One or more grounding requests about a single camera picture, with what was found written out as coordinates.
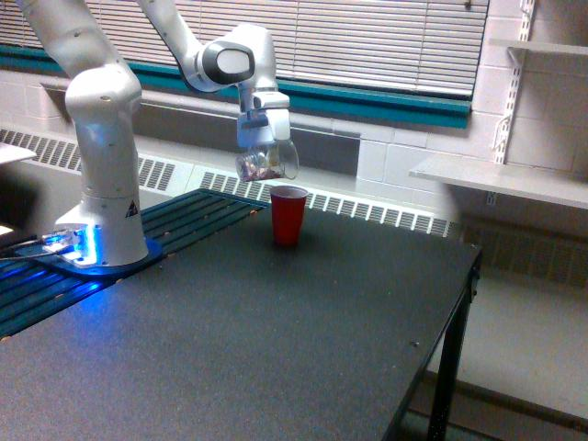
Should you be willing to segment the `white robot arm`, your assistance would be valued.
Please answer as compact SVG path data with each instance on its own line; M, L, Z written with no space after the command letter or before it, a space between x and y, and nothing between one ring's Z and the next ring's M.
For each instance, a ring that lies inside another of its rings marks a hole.
M85 2L22 1L18 6L70 78L65 104L81 159L80 203L56 221L57 233L45 251L79 268L135 264L148 254L132 123L141 101L140 81ZM201 43L173 2L143 1L140 7L192 89L237 88L238 176L244 181L294 177L298 155L290 135L289 100L278 89L270 32L242 24Z

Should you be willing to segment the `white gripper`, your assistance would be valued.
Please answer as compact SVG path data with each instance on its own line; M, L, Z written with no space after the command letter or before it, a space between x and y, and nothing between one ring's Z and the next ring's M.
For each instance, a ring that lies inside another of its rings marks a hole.
M276 141L290 139L289 98L277 90L245 89L240 92L237 145L251 149L266 144L266 167L280 167Z

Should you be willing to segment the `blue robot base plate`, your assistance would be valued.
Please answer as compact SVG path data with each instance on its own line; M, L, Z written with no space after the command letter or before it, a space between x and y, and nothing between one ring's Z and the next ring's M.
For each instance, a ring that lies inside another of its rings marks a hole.
M147 239L148 254L142 260L133 264L124 266L89 266L77 267L69 263L61 256L44 256L34 257L33 261L40 263L42 266L64 273L69 276L81 278L98 278L98 279L119 279L131 276L143 269L159 262L163 258L163 247L152 239Z

